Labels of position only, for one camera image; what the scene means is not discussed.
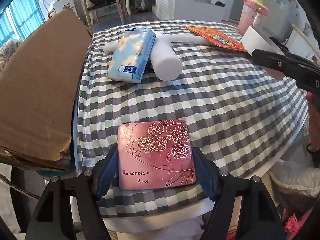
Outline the orange red packet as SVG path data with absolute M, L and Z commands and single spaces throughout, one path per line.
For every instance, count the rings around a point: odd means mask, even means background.
M 241 43 L 230 38 L 229 36 L 217 30 L 216 28 L 198 27 L 193 25 L 186 25 L 185 28 L 197 35 L 200 35 L 205 40 L 220 48 L 247 52 L 247 50 Z

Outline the pink rose tin box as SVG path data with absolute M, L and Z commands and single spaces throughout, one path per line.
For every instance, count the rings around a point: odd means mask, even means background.
M 196 181 L 184 120 L 120 125 L 118 156 L 119 186 L 122 190 L 164 189 Z

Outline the thick white foam cylinder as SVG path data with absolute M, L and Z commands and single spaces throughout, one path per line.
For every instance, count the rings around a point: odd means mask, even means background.
M 172 81 L 178 78 L 183 70 L 183 64 L 173 50 L 168 35 L 156 31 L 156 39 L 150 54 L 150 62 L 158 79 Z

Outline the blue floral tissue pack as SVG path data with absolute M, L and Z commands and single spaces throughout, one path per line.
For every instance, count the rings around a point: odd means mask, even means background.
M 155 40 L 156 34 L 149 28 L 124 31 L 108 64 L 107 79 L 140 83 Z

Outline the thin white foam tube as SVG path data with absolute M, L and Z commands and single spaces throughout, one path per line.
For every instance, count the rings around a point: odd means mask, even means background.
M 205 39 L 202 36 L 196 36 L 192 34 L 164 34 L 161 35 L 158 33 L 156 35 L 156 40 L 159 39 L 166 39 L 170 41 L 171 43 L 178 43 L 178 42 L 187 42 L 187 43 L 194 43 L 202 46 L 213 46 L 211 42 L 209 42 L 207 39 Z M 115 51 L 119 42 L 110 42 L 103 46 L 103 51 L 105 54 L 108 54 L 109 52 Z

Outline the pink water bottle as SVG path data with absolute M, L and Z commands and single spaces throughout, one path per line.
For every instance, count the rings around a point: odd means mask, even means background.
M 244 35 L 250 25 L 262 29 L 268 15 L 268 8 L 263 5 L 263 0 L 244 0 L 238 32 Z

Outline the brown cardboard box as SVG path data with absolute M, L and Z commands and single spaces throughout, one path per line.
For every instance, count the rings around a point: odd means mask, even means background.
M 91 33 L 65 8 L 26 38 L 1 71 L 1 162 L 66 171 L 74 102 Z

